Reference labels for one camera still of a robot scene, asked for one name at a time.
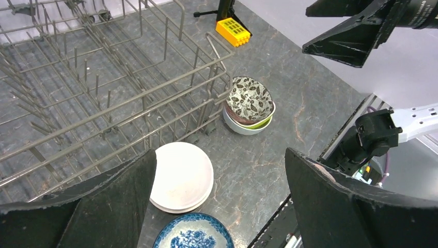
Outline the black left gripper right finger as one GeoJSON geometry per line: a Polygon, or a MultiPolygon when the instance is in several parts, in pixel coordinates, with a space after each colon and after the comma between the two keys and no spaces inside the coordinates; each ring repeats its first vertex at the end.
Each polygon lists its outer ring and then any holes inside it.
{"type": "Polygon", "coordinates": [[[305,247],[437,247],[437,202],[360,182],[293,149],[285,170],[305,247]]]}

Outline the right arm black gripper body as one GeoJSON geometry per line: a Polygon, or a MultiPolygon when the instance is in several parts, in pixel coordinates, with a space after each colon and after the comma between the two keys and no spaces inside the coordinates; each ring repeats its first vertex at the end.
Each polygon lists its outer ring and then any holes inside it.
{"type": "Polygon", "coordinates": [[[410,1],[397,27],[437,29],[437,0],[410,1]]]}

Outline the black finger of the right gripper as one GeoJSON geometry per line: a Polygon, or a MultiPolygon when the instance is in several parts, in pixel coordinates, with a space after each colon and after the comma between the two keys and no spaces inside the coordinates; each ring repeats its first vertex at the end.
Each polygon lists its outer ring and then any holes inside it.
{"type": "Polygon", "coordinates": [[[374,0],[360,13],[304,44],[302,52],[361,68],[370,52],[386,42],[408,5],[409,1],[374,0]]]}
{"type": "Polygon", "coordinates": [[[307,17],[352,17],[364,10],[371,0],[318,0],[306,8],[307,17]]]}

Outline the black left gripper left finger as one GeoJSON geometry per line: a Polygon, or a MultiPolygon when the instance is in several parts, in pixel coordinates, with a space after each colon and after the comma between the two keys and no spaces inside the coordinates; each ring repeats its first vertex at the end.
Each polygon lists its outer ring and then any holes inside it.
{"type": "Polygon", "coordinates": [[[151,149],[40,200],[1,205],[1,247],[137,247],[156,167],[151,149]]]}

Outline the floral brown patterned bowl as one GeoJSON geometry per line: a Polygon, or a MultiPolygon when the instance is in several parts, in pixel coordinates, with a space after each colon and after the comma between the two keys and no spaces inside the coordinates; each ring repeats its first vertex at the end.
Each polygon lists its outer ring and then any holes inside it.
{"type": "Polygon", "coordinates": [[[274,113],[274,101],[269,90],[258,80],[235,76],[225,110],[238,123],[253,125],[274,113]]]}

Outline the grey wire dish rack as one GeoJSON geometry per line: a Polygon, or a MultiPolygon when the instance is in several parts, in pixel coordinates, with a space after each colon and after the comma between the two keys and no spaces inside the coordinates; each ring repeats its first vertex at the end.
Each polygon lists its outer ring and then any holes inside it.
{"type": "Polygon", "coordinates": [[[233,51],[180,1],[1,1],[1,203],[210,133],[233,51]]]}

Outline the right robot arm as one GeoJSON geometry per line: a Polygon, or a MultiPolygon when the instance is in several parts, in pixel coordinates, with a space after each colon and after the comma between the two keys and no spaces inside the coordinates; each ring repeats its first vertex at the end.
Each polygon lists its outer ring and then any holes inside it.
{"type": "MultiPolygon", "coordinates": [[[[306,43],[304,53],[360,68],[394,28],[437,28],[437,1],[316,1],[306,15],[346,20],[306,43]]],[[[436,131],[436,104],[385,108],[360,116],[326,159],[288,148],[299,227],[288,247],[437,247],[436,201],[387,191],[359,172],[373,157],[436,131]]]]}

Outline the white upper bowl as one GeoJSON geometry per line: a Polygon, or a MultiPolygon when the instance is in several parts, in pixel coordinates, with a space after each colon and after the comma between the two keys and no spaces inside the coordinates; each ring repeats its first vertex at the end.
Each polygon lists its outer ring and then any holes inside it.
{"type": "Polygon", "coordinates": [[[156,151],[157,169],[150,199],[181,210],[196,204],[214,179],[212,162],[198,146],[172,142],[156,151]]]}

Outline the blue floral bowl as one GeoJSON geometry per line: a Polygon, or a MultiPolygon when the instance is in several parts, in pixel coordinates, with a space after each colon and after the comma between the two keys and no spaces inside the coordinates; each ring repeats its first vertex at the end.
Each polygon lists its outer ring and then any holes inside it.
{"type": "Polygon", "coordinates": [[[229,231],[218,219],[192,212],[170,221],[160,231],[152,247],[234,248],[235,245],[229,231]]]}

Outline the yellow block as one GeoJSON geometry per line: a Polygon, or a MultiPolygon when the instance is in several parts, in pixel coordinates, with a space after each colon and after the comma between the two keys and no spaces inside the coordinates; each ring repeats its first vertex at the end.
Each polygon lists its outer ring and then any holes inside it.
{"type": "Polygon", "coordinates": [[[233,47],[239,47],[249,42],[251,34],[233,18],[217,21],[215,30],[233,47]]]}

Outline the black microphone on tripod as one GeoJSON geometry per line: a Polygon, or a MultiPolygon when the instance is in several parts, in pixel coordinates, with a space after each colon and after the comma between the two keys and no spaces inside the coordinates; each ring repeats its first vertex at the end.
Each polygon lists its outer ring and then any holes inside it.
{"type": "Polygon", "coordinates": [[[244,27],[252,37],[253,34],[249,31],[249,29],[243,24],[243,22],[237,17],[234,11],[235,0],[220,0],[219,6],[217,10],[206,11],[206,12],[195,12],[193,13],[193,17],[198,18],[200,16],[205,16],[209,14],[216,14],[216,21],[221,21],[227,18],[233,18],[237,21],[242,27],[244,27]]]}

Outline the white outer bowl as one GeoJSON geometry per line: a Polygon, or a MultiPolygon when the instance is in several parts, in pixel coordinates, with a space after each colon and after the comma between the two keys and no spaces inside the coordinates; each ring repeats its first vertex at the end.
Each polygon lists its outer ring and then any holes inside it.
{"type": "Polygon", "coordinates": [[[266,129],[272,122],[272,117],[270,117],[268,119],[268,121],[266,123],[264,123],[261,127],[258,127],[256,129],[248,129],[245,128],[243,126],[240,126],[239,124],[237,124],[226,112],[225,107],[223,107],[222,109],[222,114],[225,120],[225,123],[227,124],[227,126],[233,130],[235,133],[237,134],[241,134],[241,135],[255,135],[258,134],[260,132],[262,132],[264,129],[266,129]]]}

